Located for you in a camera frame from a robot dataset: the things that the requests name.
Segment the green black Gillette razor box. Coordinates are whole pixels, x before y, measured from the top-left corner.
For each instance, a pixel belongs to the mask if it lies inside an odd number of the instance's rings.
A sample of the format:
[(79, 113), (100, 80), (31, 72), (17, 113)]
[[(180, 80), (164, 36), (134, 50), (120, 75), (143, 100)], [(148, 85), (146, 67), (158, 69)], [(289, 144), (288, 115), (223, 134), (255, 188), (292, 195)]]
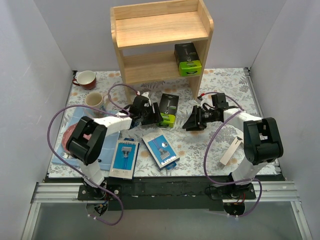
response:
[(173, 128), (176, 122), (179, 96), (163, 93), (160, 99), (159, 111), (162, 122), (157, 125), (161, 128)]
[(200, 75), (202, 64), (193, 42), (175, 44), (174, 56), (180, 76)]

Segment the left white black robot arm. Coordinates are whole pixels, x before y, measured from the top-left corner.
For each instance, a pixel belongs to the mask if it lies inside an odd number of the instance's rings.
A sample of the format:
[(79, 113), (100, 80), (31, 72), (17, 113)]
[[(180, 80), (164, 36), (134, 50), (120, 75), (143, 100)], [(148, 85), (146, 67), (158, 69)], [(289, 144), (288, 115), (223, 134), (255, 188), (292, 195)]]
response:
[(66, 142), (66, 149), (78, 160), (86, 191), (95, 199), (106, 196), (105, 177), (98, 163), (106, 136), (130, 130), (138, 125), (162, 122), (159, 104), (149, 97), (137, 95), (132, 104), (102, 118), (83, 116)]

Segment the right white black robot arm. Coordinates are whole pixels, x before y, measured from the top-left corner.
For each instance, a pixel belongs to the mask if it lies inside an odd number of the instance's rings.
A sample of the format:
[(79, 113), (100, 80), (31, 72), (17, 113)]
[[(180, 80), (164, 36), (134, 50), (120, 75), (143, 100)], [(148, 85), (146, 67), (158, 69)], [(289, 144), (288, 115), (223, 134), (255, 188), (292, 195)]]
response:
[(226, 187), (227, 195), (237, 199), (245, 192), (244, 187), (255, 181), (262, 168), (283, 156), (284, 148), (274, 118), (248, 114), (238, 103), (230, 106), (228, 99), (229, 96), (224, 93), (211, 92), (212, 106), (193, 106), (182, 128), (186, 131), (203, 131), (208, 123), (220, 122), (222, 126), (229, 124), (243, 133), (242, 162), (229, 174), (227, 181), (209, 179), (214, 187)]

